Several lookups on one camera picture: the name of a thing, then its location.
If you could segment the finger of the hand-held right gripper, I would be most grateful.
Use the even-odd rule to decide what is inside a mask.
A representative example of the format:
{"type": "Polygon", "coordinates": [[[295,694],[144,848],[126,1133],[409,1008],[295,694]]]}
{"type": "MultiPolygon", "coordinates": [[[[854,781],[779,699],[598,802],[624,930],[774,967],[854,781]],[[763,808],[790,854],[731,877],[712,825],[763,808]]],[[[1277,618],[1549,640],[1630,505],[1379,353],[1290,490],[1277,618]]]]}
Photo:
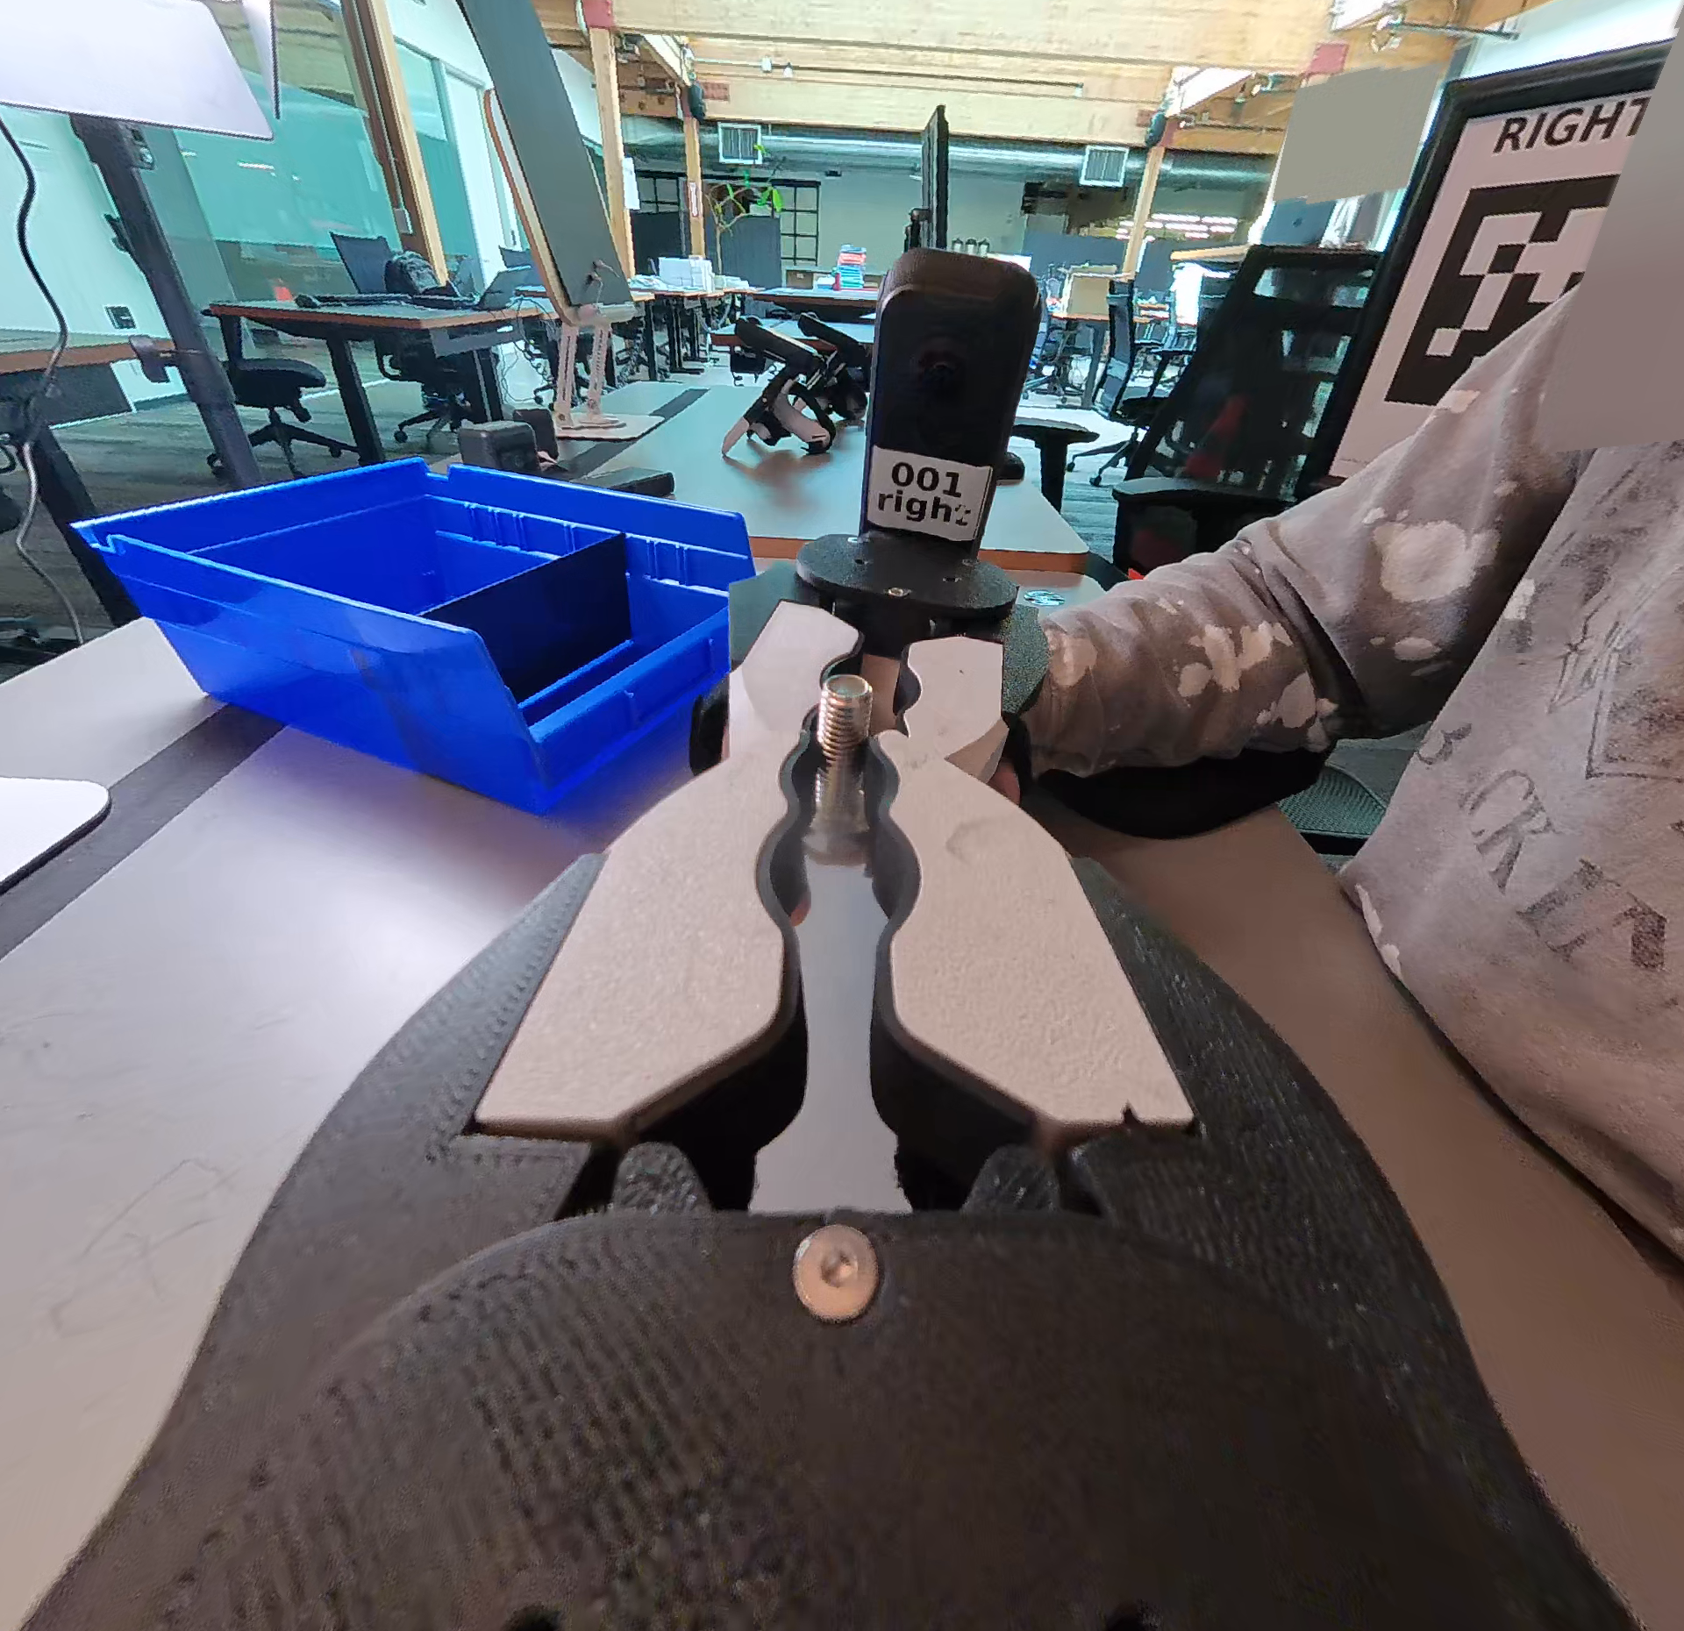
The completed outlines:
{"type": "Polygon", "coordinates": [[[909,763],[946,763],[972,781],[995,781],[1007,741],[1007,725],[998,717],[1002,643],[920,640],[905,648],[905,676],[916,684],[901,717],[909,763]]]}
{"type": "Polygon", "coordinates": [[[725,763],[779,774],[808,736],[822,676],[854,653],[862,629],[808,604],[779,604],[731,668],[725,763]]]}

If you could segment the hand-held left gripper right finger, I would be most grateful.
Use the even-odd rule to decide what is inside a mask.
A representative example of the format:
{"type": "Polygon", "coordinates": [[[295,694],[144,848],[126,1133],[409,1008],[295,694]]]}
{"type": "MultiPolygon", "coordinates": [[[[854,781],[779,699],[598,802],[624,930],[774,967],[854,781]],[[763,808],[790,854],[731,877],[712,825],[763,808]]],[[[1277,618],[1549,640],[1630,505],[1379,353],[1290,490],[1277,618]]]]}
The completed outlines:
{"type": "Polygon", "coordinates": [[[1071,1155],[1197,1113],[1066,848],[934,741],[872,741],[872,1089],[909,1155],[1071,1155]]]}

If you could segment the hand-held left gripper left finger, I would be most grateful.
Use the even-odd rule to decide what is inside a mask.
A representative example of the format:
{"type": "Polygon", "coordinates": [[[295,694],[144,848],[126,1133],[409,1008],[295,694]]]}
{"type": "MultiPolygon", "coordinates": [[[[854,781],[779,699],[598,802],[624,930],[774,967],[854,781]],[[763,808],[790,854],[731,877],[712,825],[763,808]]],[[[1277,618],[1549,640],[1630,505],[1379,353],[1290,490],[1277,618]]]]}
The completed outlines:
{"type": "Polygon", "coordinates": [[[798,958],[774,848],[804,741],[731,741],[602,854],[474,1126],[631,1142],[790,1044],[798,958]]]}

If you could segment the silver bolt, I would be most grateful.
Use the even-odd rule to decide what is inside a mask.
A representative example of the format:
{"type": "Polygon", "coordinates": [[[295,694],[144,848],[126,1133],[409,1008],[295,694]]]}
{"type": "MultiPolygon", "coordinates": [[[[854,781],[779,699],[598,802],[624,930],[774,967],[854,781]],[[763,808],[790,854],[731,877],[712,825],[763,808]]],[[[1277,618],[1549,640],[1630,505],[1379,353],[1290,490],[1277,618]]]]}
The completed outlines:
{"type": "Polygon", "coordinates": [[[822,869],[862,869],[872,862],[872,703],[863,676],[822,676],[815,712],[815,808],[804,854],[822,869]]]}

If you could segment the blue plastic bin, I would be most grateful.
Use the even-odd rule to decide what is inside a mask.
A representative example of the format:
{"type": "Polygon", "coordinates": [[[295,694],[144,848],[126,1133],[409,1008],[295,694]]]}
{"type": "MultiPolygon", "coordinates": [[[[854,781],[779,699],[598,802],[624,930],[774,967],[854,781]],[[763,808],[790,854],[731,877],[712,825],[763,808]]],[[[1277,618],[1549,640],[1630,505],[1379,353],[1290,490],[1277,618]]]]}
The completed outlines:
{"type": "Polygon", "coordinates": [[[550,814],[731,668],[741,514],[451,465],[372,465],[77,526],[202,694],[550,814]],[[519,703],[469,629],[474,587],[629,539],[631,643],[519,703]]]}

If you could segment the black clamp device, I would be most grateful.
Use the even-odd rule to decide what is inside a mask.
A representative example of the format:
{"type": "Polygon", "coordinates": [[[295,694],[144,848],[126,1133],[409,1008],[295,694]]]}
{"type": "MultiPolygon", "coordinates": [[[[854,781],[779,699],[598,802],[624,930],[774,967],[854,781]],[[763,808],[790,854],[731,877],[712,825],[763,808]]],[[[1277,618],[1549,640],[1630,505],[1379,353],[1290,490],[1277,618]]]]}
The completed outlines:
{"type": "Polygon", "coordinates": [[[828,452],[840,427],[863,424],[877,341],[798,312],[798,334],[782,334],[751,312],[736,318],[731,372],[767,372],[751,406],[722,445],[731,457],[741,445],[798,445],[808,457],[828,452]]]}

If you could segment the black bin divider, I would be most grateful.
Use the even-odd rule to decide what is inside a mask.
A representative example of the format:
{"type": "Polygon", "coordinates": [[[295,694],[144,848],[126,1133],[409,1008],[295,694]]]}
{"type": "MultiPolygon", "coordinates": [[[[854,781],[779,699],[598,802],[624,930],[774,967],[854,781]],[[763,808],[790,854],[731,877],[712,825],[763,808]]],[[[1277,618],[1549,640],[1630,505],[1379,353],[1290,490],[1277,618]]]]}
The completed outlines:
{"type": "Polygon", "coordinates": [[[589,539],[421,618],[480,631],[506,690],[533,703],[631,643],[629,539],[589,539]]]}

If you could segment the green potted plant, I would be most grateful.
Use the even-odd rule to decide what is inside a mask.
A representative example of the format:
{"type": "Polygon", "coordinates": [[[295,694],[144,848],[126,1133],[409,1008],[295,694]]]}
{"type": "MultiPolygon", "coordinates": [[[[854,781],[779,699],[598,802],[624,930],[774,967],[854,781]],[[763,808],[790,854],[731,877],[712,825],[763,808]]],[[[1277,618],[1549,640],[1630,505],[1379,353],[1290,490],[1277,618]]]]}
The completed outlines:
{"type": "Polygon", "coordinates": [[[774,179],[774,153],[763,139],[736,139],[748,128],[717,128],[722,147],[717,147],[717,175],[705,179],[705,206],[722,229],[741,223],[741,218],[779,218],[782,211],[782,190],[774,179]]]}

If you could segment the black mesh office chair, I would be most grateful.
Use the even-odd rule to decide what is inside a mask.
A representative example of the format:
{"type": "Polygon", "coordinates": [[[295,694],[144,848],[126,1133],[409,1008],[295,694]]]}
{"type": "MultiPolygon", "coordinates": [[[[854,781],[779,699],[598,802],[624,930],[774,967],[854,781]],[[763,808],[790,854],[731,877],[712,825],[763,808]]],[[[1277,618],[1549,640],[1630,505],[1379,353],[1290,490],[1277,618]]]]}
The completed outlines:
{"type": "Polygon", "coordinates": [[[1110,568],[1144,577],[1293,509],[1330,473],[1321,418],[1379,251],[1253,246],[1128,447],[1110,568]]]}

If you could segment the black panel board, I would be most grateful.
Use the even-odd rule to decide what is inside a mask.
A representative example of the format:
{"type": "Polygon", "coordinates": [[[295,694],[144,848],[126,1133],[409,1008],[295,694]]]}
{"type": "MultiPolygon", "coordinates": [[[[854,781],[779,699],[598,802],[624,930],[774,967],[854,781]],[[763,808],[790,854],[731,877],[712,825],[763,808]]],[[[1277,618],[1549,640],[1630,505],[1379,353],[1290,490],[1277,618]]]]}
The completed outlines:
{"type": "Polygon", "coordinates": [[[650,424],[602,414],[611,323],[631,318],[631,296],[554,53],[533,0],[458,0],[458,9],[488,67],[483,119],[554,308],[554,436],[631,445],[650,424]]]}

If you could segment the framed marker poster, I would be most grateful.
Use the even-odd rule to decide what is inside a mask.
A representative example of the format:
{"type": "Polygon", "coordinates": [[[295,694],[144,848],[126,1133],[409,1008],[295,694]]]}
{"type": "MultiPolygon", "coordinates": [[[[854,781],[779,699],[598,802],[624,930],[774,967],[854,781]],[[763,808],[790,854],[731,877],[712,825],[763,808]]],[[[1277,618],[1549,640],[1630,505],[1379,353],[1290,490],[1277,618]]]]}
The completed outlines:
{"type": "Polygon", "coordinates": [[[1313,484],[1409,436],[1469,365],[1587,279],[1663,62],[1671,39],[1649,39],[1442,90],[1313,484]]]}

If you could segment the wooden office desk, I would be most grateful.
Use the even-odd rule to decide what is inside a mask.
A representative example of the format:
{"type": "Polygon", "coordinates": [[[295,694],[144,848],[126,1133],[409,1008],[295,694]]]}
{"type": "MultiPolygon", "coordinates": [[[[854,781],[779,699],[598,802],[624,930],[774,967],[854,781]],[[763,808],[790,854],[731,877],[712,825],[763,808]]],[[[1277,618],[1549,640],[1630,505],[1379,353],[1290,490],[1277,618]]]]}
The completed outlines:
{"type": "Polygon", "coordinates": [[[506,395],[492,376],[492,350],[519,343],[533,323],[550,323],[542,308],[428,308],[428,302],[211,302],[202,318],[222,323],[234,343],[238,323],[275,330],[286,341],[321,341],[328,350],[334,389],[352,424],[355,465],[384,465],[380,427],[368,403],[355,343],[380,360],[421,353],[469,376],[469,424],[506,424],[506,395]]]}
{"type": "Polygon", "coordinates": [[[67,330],[3,330],[0,343],[0,445],[3,473],[21,473],[21,501],[3,493],[3,537],[15,560],[50,591],[62,605],[62,629],[40,618],[3,618],[3,662],[29,668],[67,648],[90,643],[90,623],[73,591],[38,560],[29,529],[57,526],[73,568],[98,597],[113,629],[135,623],[135,604],[108,572],[108,560],[82,539],[82,521],[93,521],[93,493],[77,479],[73,457],[50,436],[50,424],[73,418],[73,376],[139,365],[149,379],[166,379],[173,365],[173,343],[149,334],[67,334],[67,330]]]}

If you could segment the person's grey printed shirt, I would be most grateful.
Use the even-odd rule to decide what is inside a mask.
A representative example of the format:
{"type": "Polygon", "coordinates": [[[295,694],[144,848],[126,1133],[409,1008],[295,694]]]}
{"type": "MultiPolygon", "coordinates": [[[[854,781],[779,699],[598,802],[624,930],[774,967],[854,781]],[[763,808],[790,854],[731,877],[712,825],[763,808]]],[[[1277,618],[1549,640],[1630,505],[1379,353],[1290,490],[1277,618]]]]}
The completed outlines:
{"type": "Polygon", "coordinates": [[[1453,505],[1469,591],[1389,597],[1379,643],[1446,648],[1459,684],[1353,865],[1372,943],[1474,1076],[1672,1261],[1679,1200],[1679,445],[1568,452],[1538,436],[1572,299],[1498,343],[1415,505],[1453,505]]]}

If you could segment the instruction sheet on stand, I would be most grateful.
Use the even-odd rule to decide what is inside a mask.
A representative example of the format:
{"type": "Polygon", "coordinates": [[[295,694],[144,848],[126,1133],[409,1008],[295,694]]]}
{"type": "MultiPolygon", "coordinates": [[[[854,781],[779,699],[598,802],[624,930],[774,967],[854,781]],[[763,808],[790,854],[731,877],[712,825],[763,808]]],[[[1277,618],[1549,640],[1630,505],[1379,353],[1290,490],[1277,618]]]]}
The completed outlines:
{"type": "Polygon", "coordinates": [[[113,792],[82,779],[0,779],[0,890],[93,836],[113,792]]]}

